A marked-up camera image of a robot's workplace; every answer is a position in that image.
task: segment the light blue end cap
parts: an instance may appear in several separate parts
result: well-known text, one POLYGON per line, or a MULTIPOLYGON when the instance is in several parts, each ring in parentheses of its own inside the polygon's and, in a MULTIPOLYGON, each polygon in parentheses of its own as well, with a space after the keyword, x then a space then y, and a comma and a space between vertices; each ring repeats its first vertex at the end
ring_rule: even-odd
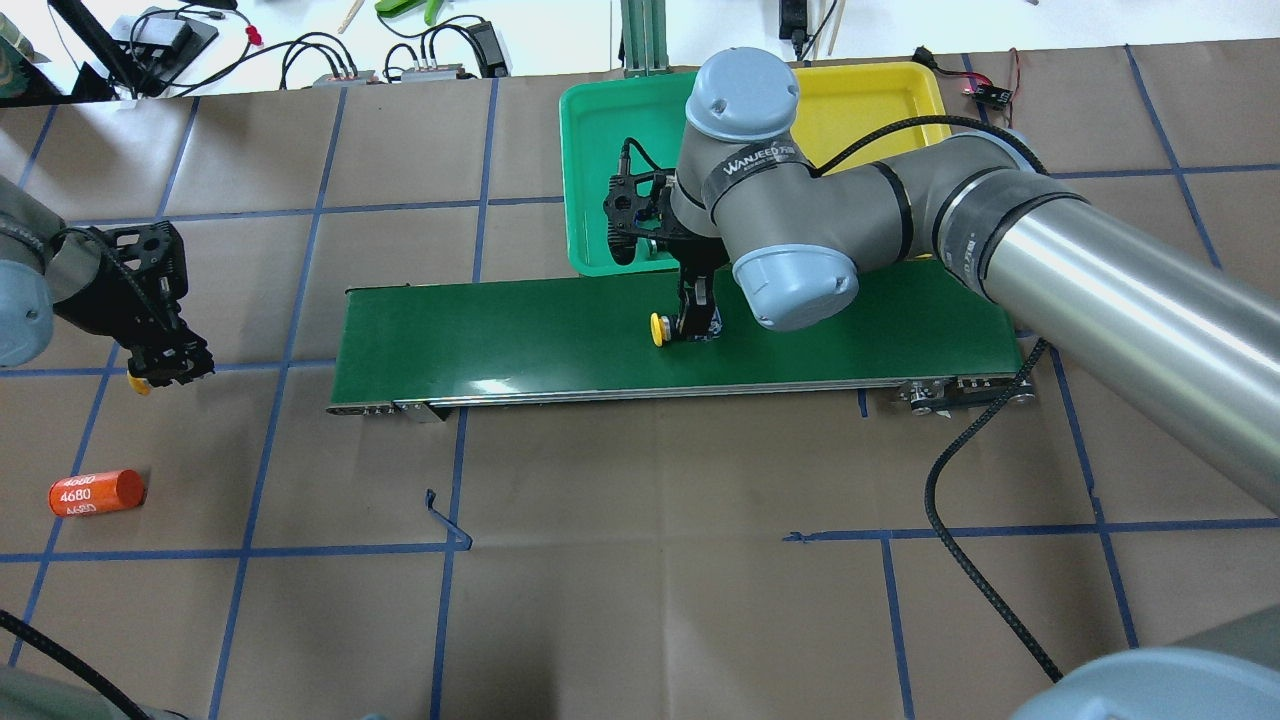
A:
POLYGON ((796 119, 800 86, 791 68, 756 47, 721 50, 698 70, 685 118, 724 142, 782 135, 796 119))
POLYGON ((753 250, 733 263, 760 325, 799 331, 840 313, 858 295, 858 268, 842 252, 820 245, 774 245, 753 250))
POLYGON ((22 365, 54 338, 54 305, 44 275, 0 260, 0 368, 22 365))

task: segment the battery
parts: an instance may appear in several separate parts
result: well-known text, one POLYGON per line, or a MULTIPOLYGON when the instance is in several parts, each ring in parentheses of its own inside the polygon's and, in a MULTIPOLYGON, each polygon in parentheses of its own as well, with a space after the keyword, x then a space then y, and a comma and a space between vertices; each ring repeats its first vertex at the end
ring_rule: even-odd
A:
POLYGON ((146 484, 136 470, 63 478, 49 488, 49 507, 59 518, 97 515, 142 505, 146 484))

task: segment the metal post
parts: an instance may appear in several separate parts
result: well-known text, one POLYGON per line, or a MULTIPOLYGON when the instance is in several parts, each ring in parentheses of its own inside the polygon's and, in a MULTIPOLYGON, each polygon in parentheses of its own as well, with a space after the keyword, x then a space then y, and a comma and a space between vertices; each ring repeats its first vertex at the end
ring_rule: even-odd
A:
POLYGON ((669 73, 667 0, 622 0, 622 46, 627 77, 669 73))

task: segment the wire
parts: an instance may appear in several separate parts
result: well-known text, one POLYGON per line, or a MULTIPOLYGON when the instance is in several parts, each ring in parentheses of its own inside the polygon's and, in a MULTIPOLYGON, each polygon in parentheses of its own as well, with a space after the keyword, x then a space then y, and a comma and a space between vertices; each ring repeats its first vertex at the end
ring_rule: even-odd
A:
POLYGON ((662 169, 662 168, 659 168, 659 167, 658 167, 658 163, 654 163, 654 161, 653 161, 653 158, 650 158, 650 156, 649 156, 649 154, 648 154, 648 152, 645 152, 645 150, 644 150, 644 147, 643 147, 643 146, 640 145, 640 141, 639 141, 639 140, 636 140, 636 138, 634 138, 634 137, 628 137, 628 138, 623 140, 623 141, 622 141, 622 151, 623 151, 623 152, 626 152, 626 151, 627 151, 627 147, 635 147, 635 149, 636 149, 636 152, 639 152, 639 154, 640 154, 640 156, 641 156, 641 158, 644 158, 644 161, 645 161, 645 163, 649 163, 649 167, 650 167, 650 168, 653 168, 653 169, 655 169, 655 170, 660 170, 660 169, 662 169))
POLYGON ((67 56, 72 60, 72 65, 74 65, 78 70, 79 60, 76 59, 76 55, 72 55, 72 49, 67 46, 67 40, 63 37, 63 26, 58 24, 58 19, 54 17, 54 4, 45 3, 45 9, 49 10, 49 22, 54 23, 54 32, 58 33, 58 42, 61 44, 63 50, 67 51, 67 56))
POLYGON ((241 56, 237 60, 234 60, 233 63, 230 63, 225 68, 215 72, 214 74, 206 77, 205 79, 202 79, 200 82, 196 82, 196 83, 191 83, 191 85, 184 85, 184 83, 179 83, 179 82, 169 83, 173 87, 184 87, 186 88, 182 92, 178 92, 177 95, 174 95, 174 97, 184 97, 187 95, 191 95, 196 90, 198 90, 201 87, 205 87, 206 85, 218 82, 218 81, 223 79, 224 77, 229 76, 232 72, 234 72, 236 68, 239 68, 241 65, 243 65, 248 60, 252 60, 252 59, 255 59, 257 56, 261 56, 261 55, 265 55, 268 53, 279 50, 282 47, 293 47, 293 46, 297 46, 300 44, 300 41, 302 40, 302 37, 296 38, 296 40, 291 40, 291 41, 287 41, 287 42, 276 42, 275 45, 269 45, 269 46, 262 47, 260 50, 256 50, 253 53, 250 53, 250 44, 246 42, 244 44, 244 51, 241 53, 241 56))
POLYGON ((840 0, 832 0, 831 8, 827 9, 827 14, 823 15, 822 22, 818 23, 818 29, 813 31, 813 35, 809 36, 809 45, 805 46, 804 53, 800 53, 796 61, 804 61, 805 55, 808 55, 809 51, 813 50, 813 46, 818 44, 818 36, 822 35, 822 28, 827 27, 827 20, 831 19, 831 15, 836 12, 836 5, 838 4, 840 0))
MULTIPOLYGON (((431 31, 431 28, 429 27, 429 28, 424 29, 422 32, 415 32, 415 33, 411 33, 411 35, 406 35, 406 33, 403 33, 403 32, 393 28, 390 24, 388 24, 387 23, 387 18, 384 18, 381 15, 381 13, 374 13, 374 14, 378 17, 378 22, 383 23, 383 27, 387 28, 387 32, 389 32, 389 33, 392 33, 392 35, 394 35, 397 37, 403 37, 403 38, 407 38, 407 40, 417 40, 419 37, 422 37, 424 35, 426 35, 428 32, 431 31)), ((475 18, 475 19, 477 19, 480 22, 484 22, 484 18, 480 17, 480 15, 463 14, 463 15, 453 15, 452 18, 445 18, 445 19, 435 23, 435 26, 431 26, 431 27, 439 27, 439 26, 443 26, 445 23, 452 23, 453 20, 461 20, 462 18, 475 18)))
POLYGON ((813 177, 820 177, 829 173, 836 165, 844 163, 850 155, 858 152, 863 147, 867 147, 872 142, 895 132, 904 131, 908 128, 920 127, 920 126, 961 126, 974 129, 980 129, 983 132, 989 132, 991 135, 1004 140, 1018 151, 1019 155, 1030 163, 1033 170, 1042 176, 1047 176, 1048 170, 1044 168, 1044 163, 1041 163, 1039 158, 1032 152, 1032 149, 1027 146, 1016 135, 1009 132, 1002 127, 996 127, 991 123, 984 123, 982 120, 975 120, 973 118, 965 118, 964 115, 920 115, 919 118, 906 118, 905 120, 897 120, 896 123, 890 123, 878 131, 868 133, 863 138, 858 140, 849 147, 845 147, 836 154, 835 158, 827 160, 820 167, 812 172, 813 177))
POLYGON ((456 24, 438 24, 438 26, 433 27, 431 29, 426 31, 426 33, 422 35, 422 41, 426 42, 426 36, 428 35, 431 36, 431 41, 426 44, 426 49, 422 51, 422 55, 424 56, 430 56, 433 65, 436 64, 436 61, 435 61, 435 36, 439 35, 442 29, 452 29, 452 31, 457 32, 458 35, 461 35, 462 38, 467 41, 467 45, 471 46, 471 54, 475 55, 475 59, 476 59, 476 65, 477 65, 476 69, 484 72, 485 65, 489 64, 488 60, 486 60, 486 58, 485 58, 484 49, 481 49, 480 44, 476 42, 476 38, 471 35, 471 31, 468 31, 467 28, 465 28, 462 26, 456 26, 456 24))
POLYGON ((975 79, 975 81, 978 81, 978 82, 980 82, 983 85, 996 85, 996 83, 991 82, 989 77, 987 77, 987 76, 984 76, 982 73, 974 73, 974 72, 969 72, 969 70, 943 70, 942 68, 933 68, 933 72, 938 73, 940 76, 964 77, 964 78, 969 78, 969 79, 975 79))
POLYGON ((316 53, 324 55, 325 61, 329 63, 329 72, 333 73, 333 77, 337 78, 339 77, 339 74, 346 74, 344 72, 339 73, 338 70, 338 65, 342 63, 342 56, 338 55, 337 50, 329 47, 328 45, 319 45, 315 42, 301 42, 296 47, 285 50, 284 56, 280 58, 280 90, 289 88, 288 83, 289 69, 293 67, 293 61, 297 60, 307 50, 315 50, 316 53))
POLYGON ((1005 108, 1005 124, 1014 127, 1014 100, 1018 100, 1018 94, 1023 90, 1023 59, 1018 54, 1016 47, 1009 49, 1009 85, 1012 94, 1009 96, 1009 105, 1005 108))
POLYGON ((1009 387, 1005 388, 1005 392, 1000 393, 1000 397, 997 397, 987 407, 987 410, 978 416, 977 420, 965 428, 965 430, 960 433, 960 437, 952 441, 951 445, 942 451, 942 455, 940 455, 933 462, 933 468, 929 470, 929 477, 924 482, 924 515, 929 519, 929 525, 933 527, 934 534, 938 536, 942 544, 948 552, 951 552, 951 557, 954 557, 960 565, 965 575, 973 580, 973 584, 978 587, 978 591, 982 592, 984 598, 987 598, 987 602, 996 609, 996 612, 1000 614, 1000 618, 1005 621, 1005 624, 1014 630, 1018 639, 1021 641, 1027 651, 1030 652, 1032 657, 1036 659, 1036 662, 1039 664, 1041 670, 1044 671, 1051 682, 1056 683, 1062 679, 1062 671, 1057 669, 1057 665, 1048 656, 1048 652, 1046 652, 1039 644, 1036 635, 1027 629, 1027 625, 1024 625, 1018 618, 1018 614, 1014 612, 1012 607, 1010 607, 1005 598, 996 592, 996 588, 992 587, 991 582, 983 577, 982 571, 978 570, 978 566, 973 564, 973 560, 969 560, 969 556, 960 548, 955 537, 951 536, 951 530, 947 529, 947 527, 942 523, 942 518, 938 516, 937 498, 938 477, 942 474, 942 469, 946 468, 947 461, 950 461, 951 457, 965 446, 965 443, 973 439, 973 436, 978 434, 978 430, 984 428, 987 423, 996 416, 996 413, 1000 413, 1000 410, 1009 404, 1010 398, 1020 391, 1019 386, 1021 386, 1023 380, 1030 375, 1032 369, 1036 366, 1036 363, 1039 360, 1041 355, 1044 354, 1047 347, 1048 342, 1044 341, 1044 338, 1036 341, 1034 347, 1032 347, 1030 354, 1027 356, 1027 361, 1023 363, 1023 366, 1018 369, 1016 374, 1014 374, 1014 378, 1010 380, 1009 387))
MULTIPOLYGON (((408 42, 397 42, 396 45, 392 45, 390 50, 387 51, 387 59, 383 60, 383 77, 387 78, 387 82, 392 82, 392 77, 390 77, 392 76, 392 69, 393 69, 392 68, 392 55, 394 55, 396 51, 399 50, 401 47, 403 47, 404 50, 408 50, 410 56, 413 58, 413 65, 417 67, 417 53, 413 51, 413 46, 410 45, 408 42)), ((401 76, 404 74, 404 68, 397 67, 394 69, 399 70, 401 76)))
POLYGON ((9 630, 22 642, 47 655, 55 662, 74 673, 77 678, 84 680, 91 688, 101 693, 102 697, 118 707, 129 720, 152 720, 120 688, 115 687, 110 680, 99 674, 97 670, 72 653, 72 651, 58 644, 40 630, 4 610, 0 610, 0 628, 9 630))
POLYGON ((293 42, 301 42, 301 41, 303 41, 303 40, 306 40, 308 37, 324 37, 326 40, 334 41, 338 45, 338 47, 342 49, 342 54, 346 55, 346 58, 347 58, 347 67, 351 68, 352 73, 357 72, 358 67, 356 65, 356 59, 351 56, 351 50, 348 50, 347 45, 342 40, 338 40, 337 36, 329 35, 328 32, 306 32, 306 33, 302 33, 302 35, 294 37, 293 42))
MULTIPOLYGON (((908 118, 905 120, 890 123, 872 133, 868 133, 861 140, 858 140, 849 147, 844 149, 820 168, 813 170, 813 174, 814 177, 819 177, 828 173, 832 168, 845 161, 845 159, 854 152, 858 152, 863 147, 867 147, 872 142, 876 142, 887 135, 892 135, 906 128, 932 124, 963 126, 988 132, 1012 146, 1019 155, 1027 159, 1037 173, 1042 176, 1048 174, 1048 170, 1044 168, 1044 163, 1042 163, 1041 159, 1036 156, 1036 152, 1033 152, 1027 143, 1019 140, 1016 135, 1005 128, 961 115, 923 115, 919 118, 908 118)), ((1014 395, 1021 391, 1020 386, 1030 375, 1032 370, 1036 368, 1036 363, 1039 361, 1041 355, 1043 355, 1047 348, 1048 342, 1043 338, 1038 340, 1032 347, 1030 354, 1027 355, 1027 360, 1023 363, 1021 368, 1019 368, 1014 374, 1009 387, 1005 388, 1005 391, 1001 392, 989 406, 987 406, 987 410, 984 410, 977 420, 965 428, 965 430, 960 433, 960 436, 952 441, 951 445, 947 446, 947 448, 943 450, 938 459, 933 462, 933 468, 929 470, 929 475, 924 483, 924 515, 928 518, 934 534, 938 536, 938 539, 942 541, 942 544, 951 553, 951 557, 955 559, 956 564, 960 565, 965 575, 968 575, 973 584, 978 587, 978 591, 984 598, 987 598, 987 602, 996 609, 996 612, 1000 614, 1000 618, 1005 621, 1005 624, 1007 624, 1014 634, 1018 635, 1018 639, 1021 641, 1027 651, 1032 653, 1032 657, 1036 659, 1036 662, 1038 662, 1044 674, 1048 675, 1048 679, 1056 683, 1062 679, 1062 671, 1057 669, 1057 665, 1055 665, 1053 660, 1050 659, 1048 653, 1039 644, 1039 641, 1037 641, 1036 635, 1027 629, 1027 625, 1023 624, 1021 619, 1018 618, 1018 614, 1014 612, 1005 598, 1001 597, 1000 593, 996 592, 996 588, 992 587, 991 582, 983 577, 977 565, 973 564, 973 560, 965 555, 964 550, 955 541, 955 537, 951 536, 951 530, 947 529, 946 524, 942 523, 942 518, 938 516, 937 507, 938 478, 942 475, 942 469, 946 468, 951 457, 955 456, 955 454, 959 452, 965 443, 978 434, 978 430, 984 428, 987 423, 989 423, 991 419, 1009 404, 1014 395)))

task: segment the yellow button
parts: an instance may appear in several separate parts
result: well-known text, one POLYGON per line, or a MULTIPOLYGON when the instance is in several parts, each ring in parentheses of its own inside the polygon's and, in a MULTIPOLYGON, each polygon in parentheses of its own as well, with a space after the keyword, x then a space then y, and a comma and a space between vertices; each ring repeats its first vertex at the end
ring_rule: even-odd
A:
POLYGON ((653 343, 662 347, 667 342, 667 333, 663 329, 662 315, 654 313, 649 315, 649 334, 653 336, 653 343))

